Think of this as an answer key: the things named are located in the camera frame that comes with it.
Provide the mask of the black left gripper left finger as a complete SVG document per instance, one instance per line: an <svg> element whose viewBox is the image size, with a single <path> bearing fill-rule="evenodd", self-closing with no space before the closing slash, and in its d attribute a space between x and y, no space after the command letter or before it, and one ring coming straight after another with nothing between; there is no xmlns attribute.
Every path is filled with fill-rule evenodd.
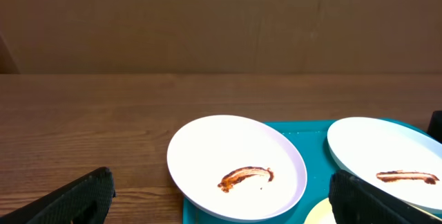
<svg viewBox="0 0 442 224"><path fill-rule="evenodd" d="M100 167L1 217L2 224L103 224L115 197L113 174Z"/></svg>

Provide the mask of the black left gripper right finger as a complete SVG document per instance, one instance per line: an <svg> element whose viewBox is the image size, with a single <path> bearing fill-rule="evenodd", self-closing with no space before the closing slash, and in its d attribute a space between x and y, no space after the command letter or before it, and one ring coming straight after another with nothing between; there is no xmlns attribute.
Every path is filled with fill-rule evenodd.
<svg viewBox="0 0 442 224"><path fill-rule="evenodd" d="M439 217L342 169L330 178L329 203L337 224L441 224Z"/></svg>

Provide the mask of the yellow plate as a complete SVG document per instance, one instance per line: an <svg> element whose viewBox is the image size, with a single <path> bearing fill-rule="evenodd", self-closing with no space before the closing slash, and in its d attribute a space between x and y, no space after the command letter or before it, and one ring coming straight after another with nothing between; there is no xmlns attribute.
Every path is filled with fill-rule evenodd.
<svg viewBox="0 0 442 224"><path fill-rule="evenodd" d="M311 209L304 224L336 224L332 205L328 198L321 200Z"/></svg>

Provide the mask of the white plate with sauce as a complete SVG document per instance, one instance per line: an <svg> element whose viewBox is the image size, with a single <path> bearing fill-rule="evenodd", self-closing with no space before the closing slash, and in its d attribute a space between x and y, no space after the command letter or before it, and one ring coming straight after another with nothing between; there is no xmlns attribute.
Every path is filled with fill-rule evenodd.
<svg viewBox="0 0 442 224"><path fill-rule="evenodd" d="M185 199L227 221L253 223L284 214L307 188L305 161L289 139L236 115L185 124L169 142L166 163Z"/></svg>
<svg viewBox="0 0 442 224"><path fill-rule="evenodd" d="M441 213L441 143L401 124L376 118L335 121L327 131L341 169L406 203Z"/></svg>

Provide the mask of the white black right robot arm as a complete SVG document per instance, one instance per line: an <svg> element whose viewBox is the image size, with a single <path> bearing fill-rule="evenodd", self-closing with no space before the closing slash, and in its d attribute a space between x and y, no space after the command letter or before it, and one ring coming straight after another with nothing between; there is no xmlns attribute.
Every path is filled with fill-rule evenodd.
<svg viewBox="0 0 442 224"><path fill-rule="evenodd" d="M442 111L434 111L427 128L427 134L442 143Z"/></svg>

